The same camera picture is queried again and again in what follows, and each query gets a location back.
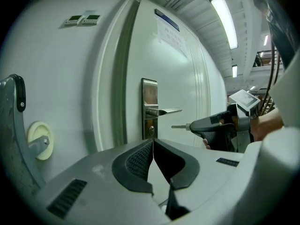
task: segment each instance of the door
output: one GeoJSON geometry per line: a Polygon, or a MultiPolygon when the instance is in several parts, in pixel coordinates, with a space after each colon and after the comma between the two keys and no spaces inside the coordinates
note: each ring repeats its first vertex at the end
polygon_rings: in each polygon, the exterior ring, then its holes
{"type": "Polygon", "coordinates": [[[127,142],[142,138],[141,79],[157,81],[159,109],[181,108],[181,112],[158,118],[158,138],[191,146],[202,146],[202,140],[185,129],[172,129],[172,125],[191,123],[203,116],[209,104],[204,65],[193,50],[201,53],[199,40],[173,14],[158,5],[142,0],[136,14],[130,41],[126,79],[127,142]],[[155,14],[155,9],[174,21],[180,31],[155,14]],[[169,42],[164,36],[171,37],[169,42]],[[172,38],[180,41],[172,44],[172,38]]]}

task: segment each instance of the fluorescent light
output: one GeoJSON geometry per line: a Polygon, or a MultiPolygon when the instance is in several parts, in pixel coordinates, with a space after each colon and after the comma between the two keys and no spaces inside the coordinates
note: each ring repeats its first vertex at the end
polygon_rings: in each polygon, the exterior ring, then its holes
{"type": "Polygon", "coordinates": [[[267,36],[264,38],[264,44],[263,44],[264,46],[267,45],[268,37],[269,37],[269,35],[267,35],[267,36]]]}
{"type": "Polygon", "coordinates": [[[233,18],[231,17],[231,13],[229,11],[226,1],[225,0],[210,0],[210,1],[214,6],[224,26],[230,49],[237,48],[238,39],[236,37],[233,18]]]}
{"type": "Polygon", "coordinates": [[[232,76],[236,77],[238,75],[238,65],[232,66],[232,76]]]}

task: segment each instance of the silver door handle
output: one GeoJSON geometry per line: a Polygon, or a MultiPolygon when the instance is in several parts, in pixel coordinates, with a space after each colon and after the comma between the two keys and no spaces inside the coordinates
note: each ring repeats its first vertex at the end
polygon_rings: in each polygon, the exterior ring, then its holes
{"type": "Polygon", "coordinates": [[[168,108],[168,109],[158,109],[158,108],[146,108],[145,113],[151,116],[162,116],[165,114],[178,113],[181,112],[181,108],[168,108]]]}

